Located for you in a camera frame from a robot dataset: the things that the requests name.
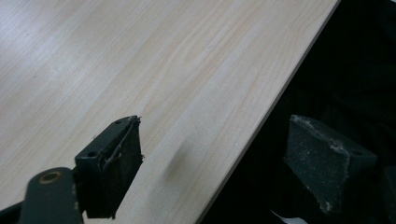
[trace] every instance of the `wooden table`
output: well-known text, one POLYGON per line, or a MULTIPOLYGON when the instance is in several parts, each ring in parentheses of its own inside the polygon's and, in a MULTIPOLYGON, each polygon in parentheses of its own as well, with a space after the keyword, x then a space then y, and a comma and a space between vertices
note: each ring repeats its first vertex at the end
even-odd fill
POLYGON ((199 221, 336 5, 1 1, 0 208, 138 115, 146 158, 112 223, 199 221))

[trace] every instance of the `black surface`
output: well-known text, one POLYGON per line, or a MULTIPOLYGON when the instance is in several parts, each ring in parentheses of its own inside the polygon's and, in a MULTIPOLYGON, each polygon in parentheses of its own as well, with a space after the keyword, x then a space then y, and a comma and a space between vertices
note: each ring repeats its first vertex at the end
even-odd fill
POLYGON ((343 0, 203 223, 389 223, 381 171, 396 163, 396 3, 343 0), (378 157, 361 213, 327 217, 283 162, 291 114, 318 119, 378 157))

